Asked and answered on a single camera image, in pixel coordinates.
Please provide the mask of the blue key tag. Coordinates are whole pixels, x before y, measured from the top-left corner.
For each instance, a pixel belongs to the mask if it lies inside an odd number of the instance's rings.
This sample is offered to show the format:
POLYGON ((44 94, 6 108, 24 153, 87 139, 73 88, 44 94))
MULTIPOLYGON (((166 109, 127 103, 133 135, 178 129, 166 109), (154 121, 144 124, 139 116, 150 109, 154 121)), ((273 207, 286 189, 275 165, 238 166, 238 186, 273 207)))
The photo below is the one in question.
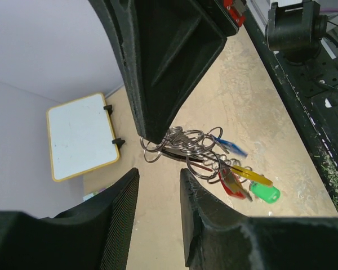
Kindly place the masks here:
POLYGON ((238 156, 246 158, 248 156, 248 153, 246 153, 244 150, 242 150, 239 146, 237 146, 235 143, 232 143, 230 141, 226 141, 221 138, 216 138, 215 141, 218 144, 218 146, 227 154, 234 153, 238 156))

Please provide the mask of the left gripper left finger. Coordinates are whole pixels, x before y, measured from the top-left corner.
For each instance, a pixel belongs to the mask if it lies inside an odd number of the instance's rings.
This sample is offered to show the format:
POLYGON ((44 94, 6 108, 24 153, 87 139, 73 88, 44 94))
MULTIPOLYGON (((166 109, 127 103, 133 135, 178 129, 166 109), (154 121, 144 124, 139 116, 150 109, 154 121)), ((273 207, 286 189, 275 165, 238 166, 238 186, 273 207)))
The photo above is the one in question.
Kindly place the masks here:
POLYGON ((0 269, 126 269, 139 171, 53 218, 0 211, 0 269))

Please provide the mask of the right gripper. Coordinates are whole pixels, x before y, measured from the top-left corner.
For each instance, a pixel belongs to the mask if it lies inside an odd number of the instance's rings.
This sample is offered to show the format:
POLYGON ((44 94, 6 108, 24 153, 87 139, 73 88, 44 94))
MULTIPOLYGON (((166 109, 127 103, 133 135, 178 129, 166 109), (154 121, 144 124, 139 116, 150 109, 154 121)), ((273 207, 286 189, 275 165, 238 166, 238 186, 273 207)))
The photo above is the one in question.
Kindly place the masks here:
POLYGON ((226 37, 239 32, 247 1, 91 1, 91 6, 112 45, 138 135, 160 143, 226 37))

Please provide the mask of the red key tag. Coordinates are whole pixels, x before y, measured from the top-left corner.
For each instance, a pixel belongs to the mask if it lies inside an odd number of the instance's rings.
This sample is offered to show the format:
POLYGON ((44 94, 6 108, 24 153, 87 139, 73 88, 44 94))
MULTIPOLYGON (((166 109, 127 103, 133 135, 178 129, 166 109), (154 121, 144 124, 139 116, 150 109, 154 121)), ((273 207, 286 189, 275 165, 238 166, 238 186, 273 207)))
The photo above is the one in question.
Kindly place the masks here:
POLYGON ((245 190, 231 171, 221 170, 219 179, 227 195, 241 200, 246 198, 245 190))

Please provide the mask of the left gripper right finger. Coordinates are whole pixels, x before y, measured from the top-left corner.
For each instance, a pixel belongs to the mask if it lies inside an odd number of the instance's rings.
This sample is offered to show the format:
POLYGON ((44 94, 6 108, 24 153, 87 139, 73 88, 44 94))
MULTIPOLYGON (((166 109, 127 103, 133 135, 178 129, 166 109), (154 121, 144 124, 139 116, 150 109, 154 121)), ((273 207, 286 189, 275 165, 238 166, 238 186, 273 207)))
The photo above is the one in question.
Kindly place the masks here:
POLYGON ((190 269, 338 269, 338 218, 245 216, 180 172, 190 269))

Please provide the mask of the yellow key tag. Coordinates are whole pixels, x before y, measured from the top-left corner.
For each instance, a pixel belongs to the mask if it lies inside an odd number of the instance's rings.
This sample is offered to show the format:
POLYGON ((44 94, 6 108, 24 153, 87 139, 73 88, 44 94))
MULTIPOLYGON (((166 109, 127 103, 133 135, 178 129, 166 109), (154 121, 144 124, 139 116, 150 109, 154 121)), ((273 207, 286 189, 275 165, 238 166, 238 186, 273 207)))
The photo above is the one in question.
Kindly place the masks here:
POLYGON ((237 166, 237 165, 231 166, 231 170, 234 174, 237 174, 245 179, 259 183, 261 185, 269 186, 269 187, 273 185, 273 182, 271 180, 267 179, 263 175, 259 175, 255 173, 252 170, 249 170, 249 169, 237 166))

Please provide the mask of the large keyring with small rings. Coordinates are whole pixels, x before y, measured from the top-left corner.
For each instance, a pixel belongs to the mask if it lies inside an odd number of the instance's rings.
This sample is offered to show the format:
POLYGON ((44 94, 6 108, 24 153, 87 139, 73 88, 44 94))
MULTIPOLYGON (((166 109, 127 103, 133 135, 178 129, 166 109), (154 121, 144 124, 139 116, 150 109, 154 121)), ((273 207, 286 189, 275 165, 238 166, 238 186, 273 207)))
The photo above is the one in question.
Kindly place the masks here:
POLYGON ((221 165, 241 164, 239 160, 229 157, 230 154, 234 153, 227 154, 218 146, 215 137, 223 139, 222 136, 222 127, 214 127, 208 132, 204 132, 199 129, 184 130, 182 126, 175 126, 169 128, 159 144, 140 137, 140 146, 144 151, 144 160, 147 163, 155 163, 159 158, 165 157, 161 154, 163 149, 170 149, 182 155, 202 158, 203 163, 178 162, 186 164, 194 176, 205 180, 209 184, 215 184, 219 182, 221 165))

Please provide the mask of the green key tag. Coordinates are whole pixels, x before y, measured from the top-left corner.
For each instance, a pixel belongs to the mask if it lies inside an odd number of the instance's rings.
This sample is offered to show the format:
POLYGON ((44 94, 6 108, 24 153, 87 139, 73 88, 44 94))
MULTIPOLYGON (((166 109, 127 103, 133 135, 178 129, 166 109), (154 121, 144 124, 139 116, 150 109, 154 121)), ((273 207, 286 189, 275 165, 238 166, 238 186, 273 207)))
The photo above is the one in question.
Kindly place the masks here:
POLYGON ((256 182, 250 184, 250 191, 258 198, 262 199, 268 204, 272 204, 278 201, 281 196, 281 192, 274 186, 266 186, 256 182))

